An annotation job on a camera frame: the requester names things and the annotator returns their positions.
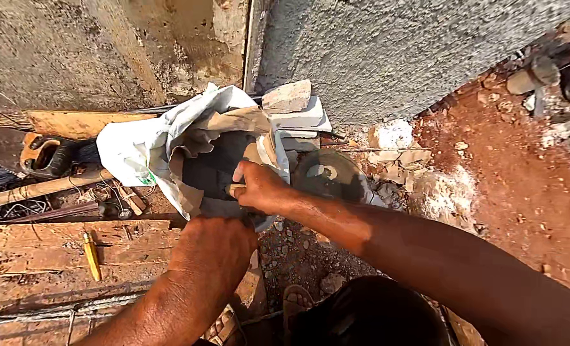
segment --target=flip-flop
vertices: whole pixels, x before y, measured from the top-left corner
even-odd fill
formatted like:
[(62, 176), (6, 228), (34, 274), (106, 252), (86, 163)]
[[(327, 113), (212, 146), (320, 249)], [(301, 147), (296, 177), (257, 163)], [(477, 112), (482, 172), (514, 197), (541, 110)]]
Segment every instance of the flip-flop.
[(289, 318), (303, 311), (307, 311), (314, 305), (311, 294), (299, 284), (292, 284), (283, 292), (283, 327), (285, 336), (289, 337)]
[(230, 304), (225, 306), (221, 315), (200, 338), (223, 346), (226, 340), (239, 328), (238, 319)]

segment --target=person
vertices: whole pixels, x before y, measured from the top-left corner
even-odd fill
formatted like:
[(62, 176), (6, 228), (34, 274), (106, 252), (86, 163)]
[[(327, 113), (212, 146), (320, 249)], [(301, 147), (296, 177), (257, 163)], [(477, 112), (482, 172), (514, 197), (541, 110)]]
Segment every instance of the person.
[[(234, 192), (242, 206), (308, 226), (394, 279), (350, 281), (292, 322), (292, 345), (445, 345), (435, 322), (414, 312), (425, 308), (412, 290), (472, 323), (489, 345), (570, 345), (570, 289), (494, 245), (440, 222), (299, 192), (252, 162), (240, 162), (234, 180), (242, 177), (246, 187)], [(192, 218), (146, 295), (77, 344), (194, 344), (256, 248), (243, 220)]]

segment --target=dirt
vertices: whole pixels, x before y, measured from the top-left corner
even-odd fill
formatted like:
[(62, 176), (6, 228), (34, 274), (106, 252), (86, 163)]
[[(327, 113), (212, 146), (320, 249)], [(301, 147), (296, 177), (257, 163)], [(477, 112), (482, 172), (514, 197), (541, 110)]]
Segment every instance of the dirt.
[[(435, 169), (460, 165), (476, 177), (473, 216), (486, 240), (570, 287), (570, 154), (540, 145), (548, 122), (523, 99), (500, 76), (482, 76), (422, 116), (415, 135)], [(468, 147), (460, 153), (457, 142)]]

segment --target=wooden plank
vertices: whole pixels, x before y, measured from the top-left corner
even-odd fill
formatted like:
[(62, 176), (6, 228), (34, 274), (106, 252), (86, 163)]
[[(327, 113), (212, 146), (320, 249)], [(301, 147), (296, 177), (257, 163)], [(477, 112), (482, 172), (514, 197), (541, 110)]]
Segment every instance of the wooden plank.
[(71, 139), (88, 139), (111, 122), (127, 122), (155, 118), (156, 114), (106, 113), (92, 111), (24, 111), (35, 128), (43, 135)]
[(0, 276), (88, 270), (82, 232), (92, 234), (103, 267), (167, 262), (180, 230), (168, 220), (0, 225)]
[(5, 204), (28, 200), (29, 198), (43, 196), (53, 192), (68, 190), (70, 188), (101, 182), (112, 178), (106, 169), (90, 170), (74, 177), (49, 180), (47, 182), (31, 184), (0, 192), (0, 206)]

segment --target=wooden board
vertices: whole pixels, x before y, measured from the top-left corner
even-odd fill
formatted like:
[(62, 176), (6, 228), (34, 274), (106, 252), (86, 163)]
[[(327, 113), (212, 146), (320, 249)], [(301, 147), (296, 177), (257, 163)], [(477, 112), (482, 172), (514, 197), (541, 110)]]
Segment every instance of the wooden board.
[(92, 234), (104, 267), (167, 262), (180, 230), (167, 220), (0, 225), (0, 276), (88, 270), (82, 232)]
[(87, 139), (111, 122), (127, 122), (155, 118), (156, 114), (105, 113), (91, 111), (24, 111), (35, 128), (43, 135), (71, 139)]

